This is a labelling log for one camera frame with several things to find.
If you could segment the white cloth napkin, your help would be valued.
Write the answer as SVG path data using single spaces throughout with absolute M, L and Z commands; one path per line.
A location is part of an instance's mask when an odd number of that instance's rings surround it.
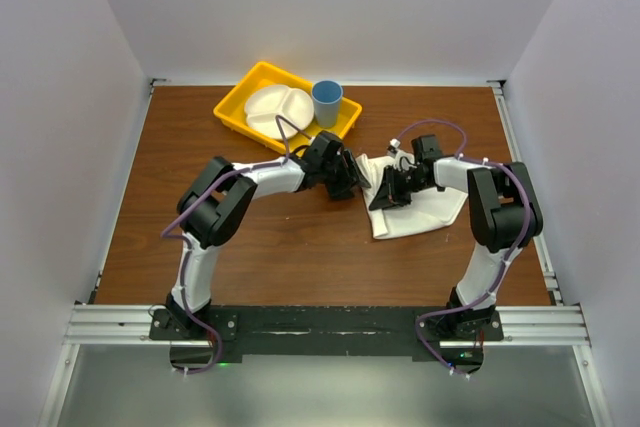
M 414 193 L 408 206 L 370 211 L 369 206 L 381 186 L 384 168 L 396 167 L 399 162 L 390 156 L 373 158 L 362 154 L 356 163 L 371 185 L 363 190 L 363 198 L 372 236 L 376 240 L 407 237 L 448 227 L 456 221 L 468 198 L 466 193 L 454 189 L 443 192 L 428 189 Z

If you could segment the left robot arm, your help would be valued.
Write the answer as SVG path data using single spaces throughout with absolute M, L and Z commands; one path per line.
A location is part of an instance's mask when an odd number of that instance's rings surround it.
M 178 217 L 162 232 L 183 243 L 180 267 L 166 309 L 185 339 L 207 327 L 211 283 L 221 247 L 238 231 L 254 200 L 325 187 L 330 199 L 347 200 L 370 182 L 335 134 L 321 131 L 310 143 L 266 162 L 231 163 L 213 158 L 177 204 Z

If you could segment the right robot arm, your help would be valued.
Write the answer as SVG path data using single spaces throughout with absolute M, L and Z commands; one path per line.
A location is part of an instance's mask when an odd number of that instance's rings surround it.
M 413 151 L 390 142 L 387 154 L 363 159 L 370 187 L 364 197 L 375 238 L 437 230 L 469 209 L 475 245 L 446 306 L 418 323 L 442 337 L 469 339 L 489 324 L 512 261 L 537 237 L 543 215 L 522 162 L 501 164 L 446 155 L 434 135 L 412 140 Z

